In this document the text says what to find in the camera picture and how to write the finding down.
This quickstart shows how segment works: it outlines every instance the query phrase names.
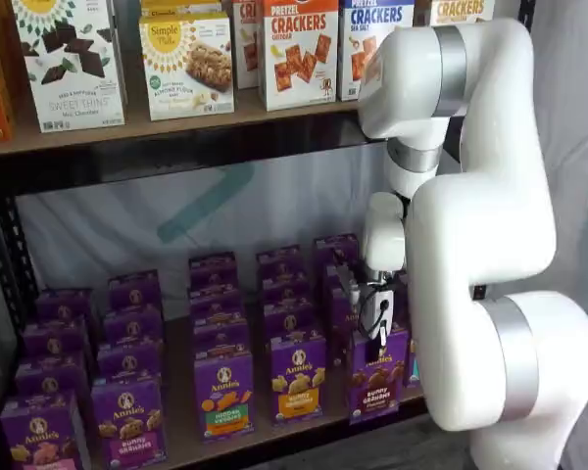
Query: sweet thins box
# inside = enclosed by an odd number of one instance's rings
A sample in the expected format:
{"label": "sweet thins box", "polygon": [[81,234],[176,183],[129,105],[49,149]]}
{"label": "sweet thins box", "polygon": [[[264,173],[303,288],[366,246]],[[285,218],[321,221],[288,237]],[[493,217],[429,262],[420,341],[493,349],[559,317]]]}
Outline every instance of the sweet thins box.
{"label": "sweet thins box", "polygon": [[321,416],[326,344],[319,328],[274,335],[269,351],[273,423]]}
{"label": "sweet thins box", "polygon": [[161,310],[161,287],[156,269],[141,271],[109,280],[109,308],[152,304]]}
{"label": "sweet thins box", "polygon": [[266,109],[335,101],[338,0],[266,0],[257,8]]}
{"label": "sweet thins box", "polygon": [[342,0],[338,93],[340,100],[357,100],[364,67],[395,27],[411,27],[414,0]]}
{"label": "sweet thins box", "polygon": [[393,324],[378,360],[368,362],[368,340],[353,332],[347,351],[347,402],[351,424],[398,411],[409,332]]}
{"label": "sweet thins box", "polygon": [[12,468],[91,468],[74,393],[9,399],[0,421],[11,451]]}
{"label": "sweet thins box", "polygon": [[110,311],[103,326],[107,342],[112,345],[126,337],[164,338],[161,312],[153,305],[135,305]]}
{"label": "sweet thins box", "polygon": [[92,393],[107,468],[136,469],[166,460],[159,379],[97,379]]}
{"label": "sweet thins box", "polygon": [[221,335],[195,344],[194,386],[205,441],[254,430],[253,357],[247,335]]}
{"label": "sweet thins box", "polygon": [[124,124],[109,0],[13,0],[41,132]]}

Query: pretzel crackers box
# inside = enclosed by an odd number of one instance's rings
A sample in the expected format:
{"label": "pretzel crackers box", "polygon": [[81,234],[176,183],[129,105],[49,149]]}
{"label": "pretzel crackers box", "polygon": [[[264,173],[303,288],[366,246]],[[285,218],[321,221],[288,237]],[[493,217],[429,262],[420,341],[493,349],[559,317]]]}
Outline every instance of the pretzel crackers box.
{"label": "pretzel crackers box", "polygon": [[416,0],[414,25],[477,23],[492,20],[495,0]]}
{"label": "pretzel crackers box", "polygon": [[257,8],[266,109],[335,101],[338,0],[266,0]]}
{"label": "pretzel crackers box", "polygon": [[322,415],[326,348],[312,325],[273,335],[269,343],[272,420],[275,425]]}
{"label": "pretzel crackers box", "polygon": [[136,469],[166,460],[157,376],[127,373],[97,379],[91,396],[106,468]]}
{"label": "pretzel crackers box", "polygon": [[152,120],[233,112],[233,62],[224,12],[139,21]]}
{"label": "pretzel crackers box", "polygon": [[410,27],[414,0],[342,0],[338,93],[340,100],[357,100],[364,67],[385,36],[395,27]]}
{"label": "pretzel crackers box", "polygon": [[368,339],[353,332],[346,369],[351,424],[399,410],[408,340],[408,330],[393,323],[378,359],[368,361]]}
{"label": "pretzel crackers box", "polygon": [[16,470],[89,470],[72,391],[7,400],[0,415]]}

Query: cardboard box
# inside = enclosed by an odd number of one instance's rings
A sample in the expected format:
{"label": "cardboard box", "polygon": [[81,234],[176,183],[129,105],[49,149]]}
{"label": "cardboard box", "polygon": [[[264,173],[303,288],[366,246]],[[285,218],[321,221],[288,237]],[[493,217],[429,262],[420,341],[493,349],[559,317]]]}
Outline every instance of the cardboard box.
{"label": "cardboard box", "polygon": [[136,469],[168,458],[158,377],[97,379],[91,396],[107,468]]}
{"label": "cardboard box", "polygon": [[477,23],[492,20],[495,0],[416,0],[414,25]]}
{"label": "cardboard box", "polygon": [[257,9],[266,109],[335,101],[338,0],[266,0]]}
{"label": "cardboard box", "polygon": [[247,335],[223,334],[195,344],[194,386],[205,441],[254,431],[253,357]]}
{"label": "cardboard box", "polygon": [[11,451],[12,468],[91,468],[74,393],[9,399],[0,421]]}
{"label": "cardboard box", "polygon": [[338,93],[340,100],[357,100],[364,67],[385,36],[397,26],[411,27],[414,0],[342,0]]}
{"label": "cardboard box", "polygon": [[41,132],[124,124],[109,0],[13,0]]}
{"label": "cardboard box", "polygon": [[254,0],[233,0],[233,42],[237,88],[253,88],[259,83],[257,19]]}
{"label": "cardboard box", "polygon": [[368,339],[353,332],[346,368],[351,424],[399,410],[408,340],[408,330],[393,324],[378,360],[367,361]]}
{"label": "cardboard box", "polygon": [[142,17],[139,31],[150,119],[233,112],[226,13]]}
{"label": "cardboard box", "polygon": [[269,342],[273,424],[322,416],[326,344],[317,326],[282,332]]}

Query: product packaging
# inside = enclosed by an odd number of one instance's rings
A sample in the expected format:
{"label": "product packaging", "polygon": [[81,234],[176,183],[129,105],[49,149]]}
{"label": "product packaging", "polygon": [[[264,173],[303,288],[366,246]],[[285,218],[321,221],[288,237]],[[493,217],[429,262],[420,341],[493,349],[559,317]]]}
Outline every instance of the product packaging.
{"label": "product packaging", "polygon": [[268,111],[335,101],[338,0],[257,3],[259,89]]}
{"label": "product packaging", "polygon": [[13,0],[42,132],[124,124],[110,0]]}
{"label": "product packaging", "polygon": [[142,17],[139,30],[152,120],[233,112],[226,13]]}
{"label": "product packaging", "polygon": [[326,351],[317,326],[273,335],[269,342],[275,425],[322,415]]}
{"label": "product packaging", "polygon": [[338,93],[357,100],[364,67],[385,36],[396,27],[411,27],[414,0],[343,0],[340,10]]}
{"label": "product packaging", "polygon": [[0,421],[13,469],[91,468],[73,392],[9,399]]}

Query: purple box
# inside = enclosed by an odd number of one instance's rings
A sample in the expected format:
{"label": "purple box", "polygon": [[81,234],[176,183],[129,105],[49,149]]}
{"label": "purple box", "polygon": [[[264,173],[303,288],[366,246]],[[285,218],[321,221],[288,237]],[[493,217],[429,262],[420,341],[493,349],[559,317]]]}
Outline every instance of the purple box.
{"label": "purple box", "polygon": [[326,344],[319,327],[273,336],[269,346],[273,423],[322,416]]}
{"label": "purple box", "polygon": [[237,263],[233,252],[215,253],[189,260],[189,285],[193,291],[228,283],[238,285]]}
{"label": "purple box", "polygon": [[109,279],[109,308],[152,304],[162,309],[161,287],[156,269],[135,272]]}
{"label": "purple box", "polygon": [[103,326],[107,342],[125,337],[164,338],[161,312],[154,305],[135,305],[107,313]]}
{"label": "purple box", "polygon": [[73,392],[9,399],[0,415],[17,470],[89,470]]}
{"label": "purple box", "polygon": [[194,386],[200,433],[220,441],[254,430],[253,357],[248,336],[194,345]]}
{"label": "purple box", "polygon": [[163,342],[161,339],[128,337],[120,346],[100,345],[100,374],[111,377],[121,372],[162,372]]}
{"label": "purple box", "polygon": [[166,460],[158,377],[129,373],[97,379],[91,396],[107,468],[136,469]]}
{"label": "purple box", "polygon": [[264,331],[268,338],[315,322],[316,306],[310,297],[295,297],[264,305]]}
{"label": "purple box", "polygon": [[351,424],[399,410],[409,332],[397,326],[393,324],[386,346],[374,362],[366,362],[368,340],[353,332],[346,369]]}

